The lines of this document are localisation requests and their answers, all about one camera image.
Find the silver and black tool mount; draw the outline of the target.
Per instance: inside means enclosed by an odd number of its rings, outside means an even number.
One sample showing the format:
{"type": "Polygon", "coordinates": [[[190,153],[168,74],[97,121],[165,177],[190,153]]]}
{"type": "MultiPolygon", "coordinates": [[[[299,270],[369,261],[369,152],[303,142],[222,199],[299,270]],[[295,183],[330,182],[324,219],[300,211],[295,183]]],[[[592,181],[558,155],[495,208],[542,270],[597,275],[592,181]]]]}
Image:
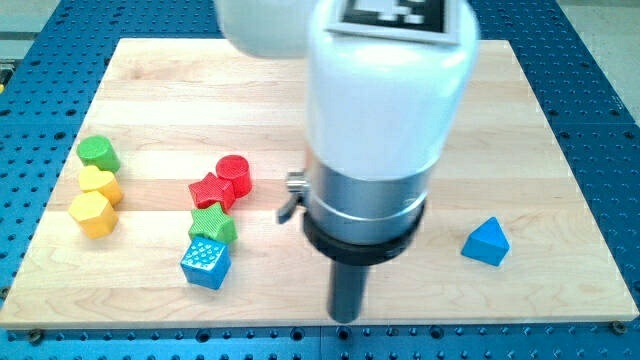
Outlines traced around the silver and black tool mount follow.
{"type": "Polygon", "coordinates": [[[305,169],[286,177],[289,200],[277,211],[283,224],[305,208],[303,232],[328,258],[354,266],[389,261],[411,245],[426,200],[430,168],[395,179],[362,179],[329,167],[313,151],[305,169]]]}

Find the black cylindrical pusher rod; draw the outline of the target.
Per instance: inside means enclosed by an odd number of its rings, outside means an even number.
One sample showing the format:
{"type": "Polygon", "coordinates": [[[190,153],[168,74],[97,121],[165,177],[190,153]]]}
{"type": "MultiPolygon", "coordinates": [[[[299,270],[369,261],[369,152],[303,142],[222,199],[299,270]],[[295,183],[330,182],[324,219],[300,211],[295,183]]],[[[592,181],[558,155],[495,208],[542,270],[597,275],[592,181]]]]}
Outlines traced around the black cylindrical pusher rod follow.
{"type": "Polygon", "coordinates": [[[350,323],[359,317],[368,273],[368,266],[332,263],[327,309],[333,320],[350,323]]]}

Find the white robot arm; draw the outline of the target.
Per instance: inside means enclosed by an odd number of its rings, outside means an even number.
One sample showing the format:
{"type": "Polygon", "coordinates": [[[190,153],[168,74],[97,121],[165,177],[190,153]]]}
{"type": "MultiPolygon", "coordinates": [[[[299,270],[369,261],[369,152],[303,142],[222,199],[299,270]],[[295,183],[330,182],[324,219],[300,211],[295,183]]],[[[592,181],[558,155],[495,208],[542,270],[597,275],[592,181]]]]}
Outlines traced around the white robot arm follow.
{"type": "Polygon", "coordinates": [[[307,62],[306,160],[287,176],[288,221],[332,262],[328,312],[357,319],[369,268],[405,250],[478,54],[465,0],[217,0],[239,51],[307,62]]]}

